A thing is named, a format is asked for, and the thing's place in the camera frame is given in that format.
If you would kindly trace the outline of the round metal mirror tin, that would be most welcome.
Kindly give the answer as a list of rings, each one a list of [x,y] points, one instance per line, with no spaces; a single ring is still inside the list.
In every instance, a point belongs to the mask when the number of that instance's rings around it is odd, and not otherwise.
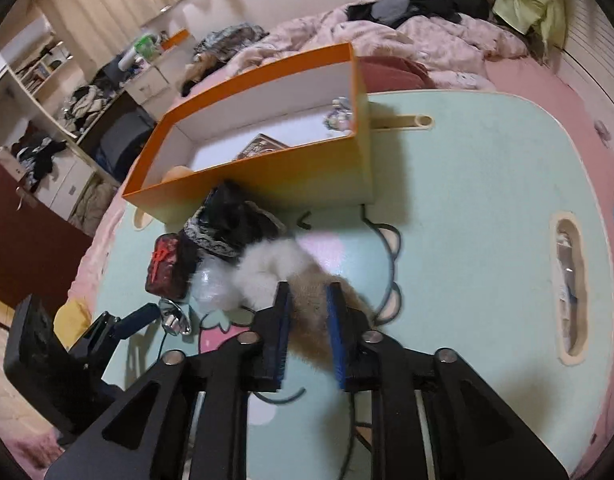
[[[168,298],[158,300],[158,309],[161,312],[161,325],[164,332],[171,336],[189,336],[192,326],[188,315],[176,301]]]

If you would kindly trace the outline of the clear bubble wrap bag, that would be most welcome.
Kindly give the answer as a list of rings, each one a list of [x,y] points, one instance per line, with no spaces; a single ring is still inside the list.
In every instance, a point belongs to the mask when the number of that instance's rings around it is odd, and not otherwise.
[[[212,256],[205,256],[190,278],[190,298],[202,313],[231,311],[240,307],[241,294],[233,284],[234,267]]]

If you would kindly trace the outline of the red charm packet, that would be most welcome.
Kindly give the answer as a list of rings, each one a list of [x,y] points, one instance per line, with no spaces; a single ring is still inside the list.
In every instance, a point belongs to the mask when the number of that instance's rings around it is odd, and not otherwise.
[[[185,296],[179,245],[180,240],[173,233],[163,234],[155,240],[144,285],[146,292],[171,300],[180,300]]]

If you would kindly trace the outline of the tan plush toy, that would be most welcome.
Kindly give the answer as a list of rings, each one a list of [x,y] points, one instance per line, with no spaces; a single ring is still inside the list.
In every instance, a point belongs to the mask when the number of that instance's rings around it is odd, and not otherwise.
[[[328,332],[327,287],[339,283],[345,304],[363,312],[369,320],[373,311],[343,276],[328,273],[318,263],[287,279],[293,299],[290,350],[321,370],[332,369]]]

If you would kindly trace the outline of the black lace fabric pouch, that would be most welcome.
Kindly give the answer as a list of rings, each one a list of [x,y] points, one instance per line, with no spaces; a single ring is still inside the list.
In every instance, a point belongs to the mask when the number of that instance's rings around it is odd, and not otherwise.
[[[180,231],[200,260],[213,256],[230,264],[239,261],[247,246],[285,234],[285,225],[274,214],[260,208],[230,180],[208,193]]]

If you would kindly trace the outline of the white fluffy pompom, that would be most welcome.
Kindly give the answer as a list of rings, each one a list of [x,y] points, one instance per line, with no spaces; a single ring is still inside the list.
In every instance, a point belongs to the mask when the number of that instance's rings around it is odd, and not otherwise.
[[[246,307],[271,307],[279,282],[318,265],[293,238],[262,240],[245,248],[232,274],[232,283]]]

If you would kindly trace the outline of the orange gradient cardboard box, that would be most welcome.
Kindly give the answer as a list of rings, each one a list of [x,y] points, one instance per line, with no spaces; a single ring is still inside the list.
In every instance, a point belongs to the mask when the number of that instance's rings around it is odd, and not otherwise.
[[[324,127],[339,96],[354,111],[349,132]],[[190,216],[226,180],[272,211],[372,202],[368,99],[350,44],[260,66],[171,108],[123,196],[169,223]]]

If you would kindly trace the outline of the dark red pillow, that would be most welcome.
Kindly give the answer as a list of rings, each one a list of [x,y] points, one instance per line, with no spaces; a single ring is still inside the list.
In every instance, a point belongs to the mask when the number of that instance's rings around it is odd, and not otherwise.
[[[360,56],[360,72],[368,93],[435,89],[426,68],[397,56]]]

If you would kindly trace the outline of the patterned clothes heap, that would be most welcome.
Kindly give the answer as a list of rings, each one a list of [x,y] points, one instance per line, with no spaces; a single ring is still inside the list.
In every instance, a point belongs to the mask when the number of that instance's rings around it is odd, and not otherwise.
[[[193,48],[191,61],[185,66],[185,73],[178,84],[180,95],[188,96],[191,89],[205,77],[220,70],[240,51],[267,35],[263,27],[249,23],[210,32]]]

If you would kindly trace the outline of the dark clothes pile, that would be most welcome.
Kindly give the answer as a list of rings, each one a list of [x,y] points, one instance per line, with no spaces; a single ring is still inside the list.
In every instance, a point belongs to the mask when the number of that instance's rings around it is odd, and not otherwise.
[[[347,20],[367,21],[396,29],[414,16],[442,18],[453,24],[462,15],[489,21],[494,0],[377,0],[352,4],[346,9]]]

